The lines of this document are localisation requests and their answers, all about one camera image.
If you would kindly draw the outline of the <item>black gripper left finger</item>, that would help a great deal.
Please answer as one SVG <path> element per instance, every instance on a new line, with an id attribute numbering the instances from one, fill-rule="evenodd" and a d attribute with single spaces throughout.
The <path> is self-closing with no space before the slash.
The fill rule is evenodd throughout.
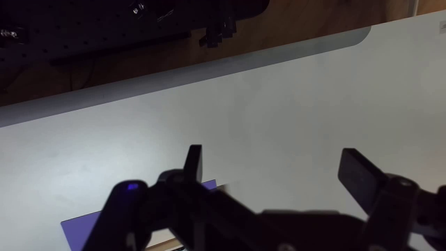
<path id="1" fill-rule="evenodd" d="M 260 251 L 260 218 L 203 183 L 203 147 L 192 146 L 185 166 L 154 186 L 116 185 L 83 251 L 144 251 L 154 233 L 169 231 L 187 251 Z"/>

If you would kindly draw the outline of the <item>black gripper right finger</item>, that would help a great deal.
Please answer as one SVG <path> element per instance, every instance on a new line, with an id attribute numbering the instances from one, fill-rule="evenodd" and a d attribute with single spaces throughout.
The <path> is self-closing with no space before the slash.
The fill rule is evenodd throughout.
<path id="1" fill-rule="evenodd" d="M 436 193 L 383 172 L 355 148 L 342 151 L 339 182 L 369 215 L 359 246 L 366 251 L 416 251 L 420 235 L 436 251 L 446 251 L 446 186 Z"/>

